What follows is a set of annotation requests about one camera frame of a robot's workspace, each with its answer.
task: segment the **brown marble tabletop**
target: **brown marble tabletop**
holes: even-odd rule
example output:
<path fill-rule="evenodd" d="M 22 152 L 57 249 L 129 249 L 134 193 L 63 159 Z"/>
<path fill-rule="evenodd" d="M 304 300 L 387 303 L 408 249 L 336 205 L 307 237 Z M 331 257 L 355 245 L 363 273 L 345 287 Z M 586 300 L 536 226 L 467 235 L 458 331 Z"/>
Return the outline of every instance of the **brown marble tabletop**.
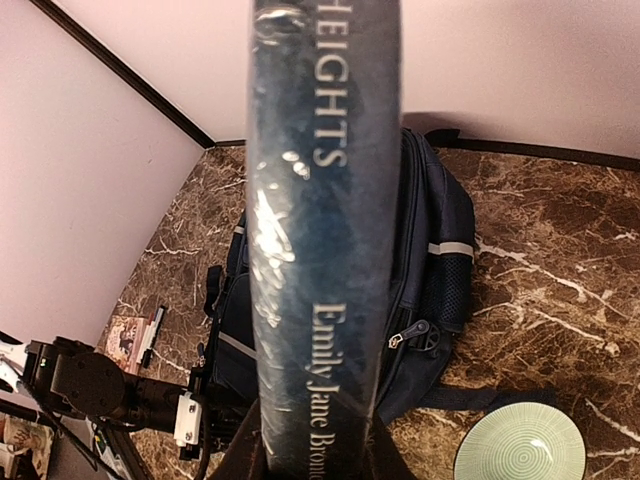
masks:
<path fill-rule="evenodd" d="M 473 318 L 444 382 L 553 385 L 582 431 L 588 480 L 640 478 L 640 173 L 513 155 L 442 150 L 473 197 Z M 169 307 L 142 375 L 186 384 L 206 341 L 206 269 L 223 263 L 244 206 L 244 149 L 207 152 L 171 204 L 115 309 Z M 453 478 L 480 414 L 420 409 L 393 438 L 419 479 Z M 192 478 L 170 435 L 133 440 L 157 480 Z M 212 469 L 220 459 L 216 456 Z"/>

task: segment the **dark blue backpack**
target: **dark blue backpack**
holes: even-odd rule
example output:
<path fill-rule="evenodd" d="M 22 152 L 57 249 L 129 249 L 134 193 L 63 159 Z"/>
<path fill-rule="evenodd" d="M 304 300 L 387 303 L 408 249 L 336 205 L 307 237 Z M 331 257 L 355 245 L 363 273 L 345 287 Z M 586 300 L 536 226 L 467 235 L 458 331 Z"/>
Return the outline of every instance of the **dark blue backpack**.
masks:
<path fill-rule="evenodd" d="M 471 198 L 426 138 L 404 129 L 389 314 L 377 410 L 388 424 L 416 407 L 493 410 L 514 401 L 554 403 L 553 392 L 498 392 L 439 384 L 470 316 L 475 217 Z M 212 381 L 258 398 L 251 326 L 246 219 L 235 228 L 226 269 L 211 267 L 205 312 L 213 320 Z"/>

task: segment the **green plate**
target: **green plate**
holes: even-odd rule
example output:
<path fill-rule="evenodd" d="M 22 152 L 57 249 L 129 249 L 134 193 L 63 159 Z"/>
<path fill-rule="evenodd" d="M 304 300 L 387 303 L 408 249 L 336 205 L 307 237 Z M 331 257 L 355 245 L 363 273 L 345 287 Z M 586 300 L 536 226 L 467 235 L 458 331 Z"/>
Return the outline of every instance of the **green plate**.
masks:
<path fill-rule="evenodd" d="M 575 423 L 557 408 L 522 402 L 480 420 L 462 441 L 455 480 L 581 480 L 586 451 Z"/>

